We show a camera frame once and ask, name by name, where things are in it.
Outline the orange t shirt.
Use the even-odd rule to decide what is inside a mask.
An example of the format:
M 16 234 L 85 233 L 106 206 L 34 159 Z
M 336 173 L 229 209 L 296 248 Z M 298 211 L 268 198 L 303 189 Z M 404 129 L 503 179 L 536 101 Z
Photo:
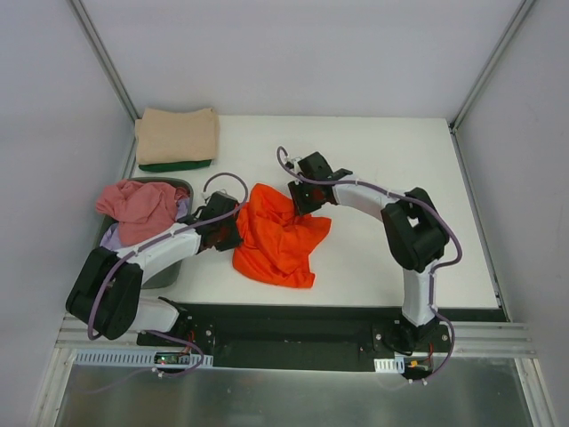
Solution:
M 332 220 L 295 214 L 293 201 L 263 183 L 253 186 L 237 227 L 243 243 L 232 265 L 245 277 L 272 286 L 310 289 L 309 257 L 330 233 Z

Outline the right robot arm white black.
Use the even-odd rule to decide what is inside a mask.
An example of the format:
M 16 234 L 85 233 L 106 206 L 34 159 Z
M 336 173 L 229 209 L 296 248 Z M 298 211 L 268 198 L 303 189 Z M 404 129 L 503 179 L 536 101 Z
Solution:
M 433 269 L 450 240 L 428 193 L 415 188 L 395 195 L 360 181 L 348 169 L 334 171 L 317 151 L 290 159 L 279 148 L 277 161 L 293 177 L 288 189 L 298 215 L 312 214 L 326 204 L 341 205 L 383 224 L 389 251 L 403 269 L 404 281 L 400 319 L 383 335 L 383 344 L 404 354 L 423 349 L 439 323 Z

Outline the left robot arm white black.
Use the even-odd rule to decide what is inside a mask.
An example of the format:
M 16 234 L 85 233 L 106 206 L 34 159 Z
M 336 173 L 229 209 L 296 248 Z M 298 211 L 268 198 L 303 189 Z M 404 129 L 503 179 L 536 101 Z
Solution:
M 66 301 L 69 314 L 87 325 L 92 341 L 115 340 L 130 330 L 156 331 L 167 345 L 182 344 L 188 335 L 181 309 L 161 298 L 141 296 L 143 286 L 174 264 L 214 248 L 226 251 L 242 239 L 236 226 L 236 199 L 216 191 L 195 215 L 167 231 L 123 251 L 99 246 L 81 269 Z

